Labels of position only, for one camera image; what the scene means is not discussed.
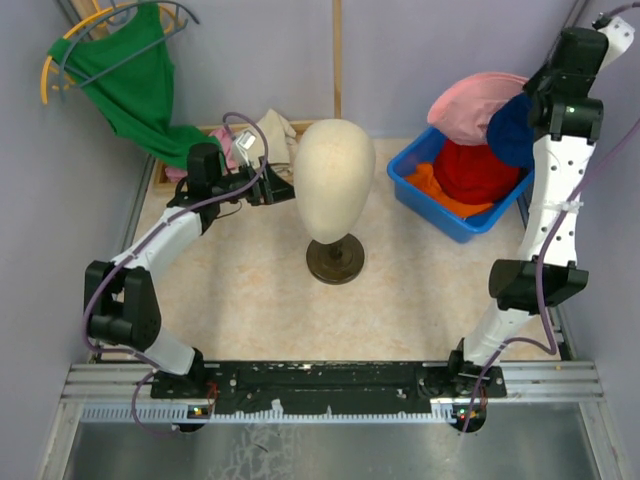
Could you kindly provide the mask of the blue plastic bin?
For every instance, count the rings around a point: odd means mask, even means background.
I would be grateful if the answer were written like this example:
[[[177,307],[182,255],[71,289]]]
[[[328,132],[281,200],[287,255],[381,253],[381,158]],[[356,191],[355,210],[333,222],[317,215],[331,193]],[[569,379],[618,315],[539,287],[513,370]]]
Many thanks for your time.
[[[534,172],[522,175],[518,185],[501,201],[485,212],[463,219],[422,192],[406,177],[422,163],[432,163],[440,153],[446,137],[432,126],[427,127],[387,164],[386,172],[394,184],[394,196],[403,205],[434,225],[452,240],[464,244],[476,235],[487,233],[504,213],[533,184]]]

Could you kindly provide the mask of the wooden clothes rack with tray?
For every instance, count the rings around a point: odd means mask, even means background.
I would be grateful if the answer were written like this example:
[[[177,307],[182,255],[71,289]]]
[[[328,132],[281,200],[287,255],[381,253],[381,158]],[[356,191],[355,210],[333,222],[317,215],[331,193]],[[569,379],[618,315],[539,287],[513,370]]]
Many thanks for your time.
[[[71,9],[74,10],[80,20],[86,22],[97,19],[101,14],[108,13],[110,7],[102,8],[99,1],[71,1]],[[332,2],[332,74],[333,74],[333,117],[342,117],[342,2]],[[158,193],[168,193],[173,186],[164,173],[164,165],[156,162],[152,181],[152,189]]]

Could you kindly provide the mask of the blue hat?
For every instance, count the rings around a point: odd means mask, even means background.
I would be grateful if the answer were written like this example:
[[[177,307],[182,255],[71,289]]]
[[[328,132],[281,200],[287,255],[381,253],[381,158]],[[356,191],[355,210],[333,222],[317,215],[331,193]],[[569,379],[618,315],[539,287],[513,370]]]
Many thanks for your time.
[[[531,99],[525,94],[511,98],[491,118],[486,141],[504,164],[530,171],[534,167],[534,130],[529,126]]]

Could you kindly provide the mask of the cream mannequin head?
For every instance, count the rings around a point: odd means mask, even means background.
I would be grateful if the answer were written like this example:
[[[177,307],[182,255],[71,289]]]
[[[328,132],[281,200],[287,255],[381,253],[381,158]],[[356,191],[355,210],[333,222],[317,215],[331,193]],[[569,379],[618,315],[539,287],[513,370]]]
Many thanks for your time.
[[[329,285],[354,280],[365,262],[352,234],[368,199],[376,152],[372,139],[344,119],[325,119],[307,128],[294,160],[294,192],[305,230],[310,273]]]

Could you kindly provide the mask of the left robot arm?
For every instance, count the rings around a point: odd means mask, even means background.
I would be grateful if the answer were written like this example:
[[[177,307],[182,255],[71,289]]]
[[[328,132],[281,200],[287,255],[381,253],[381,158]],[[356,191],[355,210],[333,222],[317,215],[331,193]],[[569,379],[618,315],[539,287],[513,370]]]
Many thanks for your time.
[[[258,165],[244,162],[223,170],[221,150],[212,143],[193,145],[187,174],[159,220],[136,243],[108,262],[94,261],[85,271],[83,335],[95,353],[134,355],[172,374],[184,395],[201,394],[208,373],[201,356],[162,325],[154,283],[219,217],[222,204],[251,206],[293,199],[292,185],[280,178],[263,154]]]

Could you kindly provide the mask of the pink hat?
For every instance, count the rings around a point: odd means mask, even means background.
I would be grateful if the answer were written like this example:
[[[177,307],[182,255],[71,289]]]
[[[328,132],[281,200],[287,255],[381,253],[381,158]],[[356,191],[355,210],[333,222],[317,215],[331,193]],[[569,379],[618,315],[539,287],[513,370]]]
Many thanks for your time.
[[[459,80],[433,103],[427,123],[458,145],[486,143],[486,132],[493,115],[522,92],[527,77],[482,72]]]

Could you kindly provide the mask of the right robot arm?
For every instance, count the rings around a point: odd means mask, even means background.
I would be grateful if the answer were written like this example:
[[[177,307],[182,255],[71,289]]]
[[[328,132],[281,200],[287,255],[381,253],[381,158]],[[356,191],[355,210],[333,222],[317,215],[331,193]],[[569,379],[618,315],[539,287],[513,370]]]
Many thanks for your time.
[[[470,335],[452,351],[446,380],[461,396],[491,385],[502,351],[523,339],[519,330],[539,316],[547,336],[543,351],[557,343],[547,315],[582,291],[588,273],[577,266],[575,227],[587,168],[600,138],[604,104],[591,97],[597,74],[625,53],[634,28],[622,7],[602,13],[589,28],[561,31],[543,66],[525,84],[531,101],[534,185],[523,241],[514,259],[498,259],[489,277],[492,302]]]

